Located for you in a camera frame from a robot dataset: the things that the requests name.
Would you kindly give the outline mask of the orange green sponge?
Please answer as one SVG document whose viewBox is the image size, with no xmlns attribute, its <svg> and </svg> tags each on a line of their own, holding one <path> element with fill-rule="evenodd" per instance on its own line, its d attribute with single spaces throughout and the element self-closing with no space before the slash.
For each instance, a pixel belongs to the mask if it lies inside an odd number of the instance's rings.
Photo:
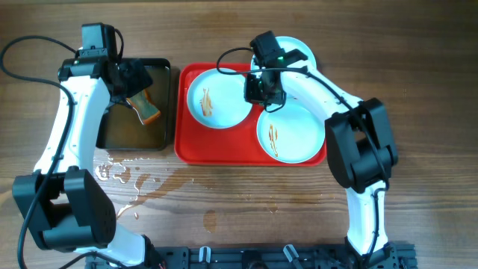
<svg viewBox="0 0 478 269">
<path fill-rule="evenodd" d="M 147 90 L 140 91 L 126 101 L 136 111 L 143 125 L 149 125 L 161 115 L 160 110 L 152 103 Z"/>
</svg>

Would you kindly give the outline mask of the white plate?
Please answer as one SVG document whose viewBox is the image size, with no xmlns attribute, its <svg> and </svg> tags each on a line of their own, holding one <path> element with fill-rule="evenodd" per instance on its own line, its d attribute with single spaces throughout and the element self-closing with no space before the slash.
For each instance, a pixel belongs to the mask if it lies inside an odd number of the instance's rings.
<svg viewBox="0 0 478 269">
<path fill-rule="evenodd" d="M 256 136 L 264 152 L 283 164 L 304 164 L 321 154 L 324 124 L 297 99 L 276 112 L 261 112 Z"/>
<path fill-rule="evenodd" d="M 211 129 L 228 129 L 249 115 L 252 104 L 244 98 L 246 78 L 225 75 L 217 69 L 199 74 L 187 89 L 187 108 L 201 125 Z"/>
<path fill-rule="evenodd" d="M 308 57 L 310 64 L 315 68 L 317 68 L 317 62 L 312 50 L 301 40 L 298 40 L 294 37 L 288 36 L 278 36 L 276 37 L 276 41 L 278 42 L 279 46 L 285 50 L 285 52 L 290 52 L 294 49 L 300 50 L 303 54 Z M 305 61 L 297 61 L 293 64 L 289 64 L 288 68 L 300 68 L 304 66 Z M 255 56 L 252 56 L 252 60 L 250 63 L 250 69 L 256 70 L 259 69 L 259 66 L 255 63 Z"/>
</svg>

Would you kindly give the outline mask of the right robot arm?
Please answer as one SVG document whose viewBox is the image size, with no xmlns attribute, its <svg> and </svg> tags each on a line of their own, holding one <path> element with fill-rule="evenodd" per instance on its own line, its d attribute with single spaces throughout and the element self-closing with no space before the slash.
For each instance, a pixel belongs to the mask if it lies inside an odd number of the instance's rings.
<svg viewBox="0 0 478 269">
<path fill-rule="evenodd" d="M 247 101 L 274 105 L 275 113 L 292 96 L 324 125 L 329 169 L 347 192 L 346 240 L 368 262 L 388 243 L 385 193 L 398 162 L 385 106 L 376 98 L 364 101 L 345 92 L 302 57 L 278 56 L 270 62 L 254 57 L 245 91 Z"/>
</svg>

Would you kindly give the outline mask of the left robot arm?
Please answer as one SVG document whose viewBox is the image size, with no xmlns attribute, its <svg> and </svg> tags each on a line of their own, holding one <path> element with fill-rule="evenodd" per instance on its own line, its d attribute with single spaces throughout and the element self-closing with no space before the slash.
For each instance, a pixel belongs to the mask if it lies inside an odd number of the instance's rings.
<svg viewBox="0 0 478 269">
<path fill-rule="evenodd" d="M 105 111 L 152 84 L 141 59 L 68 59 L 59 73 L 58 112 L 32 174 L 17 176 L 13 198 L 24 217 L 18 260 L 31 233 L 41 250 L 95 256 L 120 268 L 158 268 L 161 257 L 145 235 L 117 224 L 114 205 L 92 175 Z"/>
</svg>

